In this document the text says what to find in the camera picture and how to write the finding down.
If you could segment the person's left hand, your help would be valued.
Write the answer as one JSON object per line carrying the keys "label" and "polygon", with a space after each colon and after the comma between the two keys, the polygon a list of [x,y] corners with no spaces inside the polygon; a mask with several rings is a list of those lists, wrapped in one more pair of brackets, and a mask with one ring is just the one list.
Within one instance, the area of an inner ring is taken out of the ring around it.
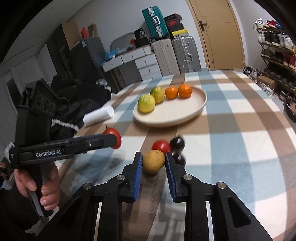
{"label": "person's left hand", "polygon": [[[24,196],[28,197],[28,190],[36,191],[37,185],[29,175],[27,171],[21,171],[18,169],[14,170],[14,177],[16,186],[19,192]],[[50,172],[49,180],[43,184],[41,188],[42,197],[40,203],[46,210],[53,210],[57,207],[61,198],[60,190],[60,176],[58,174],[58,169],[55,164],[53,164]]]}

